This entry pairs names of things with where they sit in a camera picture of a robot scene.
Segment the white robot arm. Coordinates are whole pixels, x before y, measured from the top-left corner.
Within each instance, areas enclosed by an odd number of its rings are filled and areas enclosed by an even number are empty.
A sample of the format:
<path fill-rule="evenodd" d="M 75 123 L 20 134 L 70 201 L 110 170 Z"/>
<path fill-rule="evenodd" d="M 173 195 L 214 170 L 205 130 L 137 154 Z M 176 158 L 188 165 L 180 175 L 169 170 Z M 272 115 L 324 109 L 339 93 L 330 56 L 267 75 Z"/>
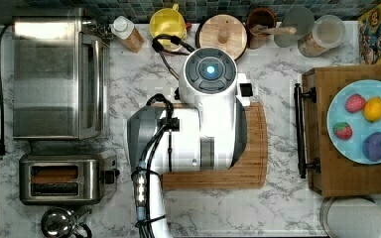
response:
<path fill-rule="evenodd" d="M 162 174 L 228 170 L 246 148 L 247 122 L 234 59 L 201 48 L 179 73 L 182 106 L 158 93 L 128 120 L 125 154 L 131 167 L 140 238 L 173 238 L 162 196 Z"/>

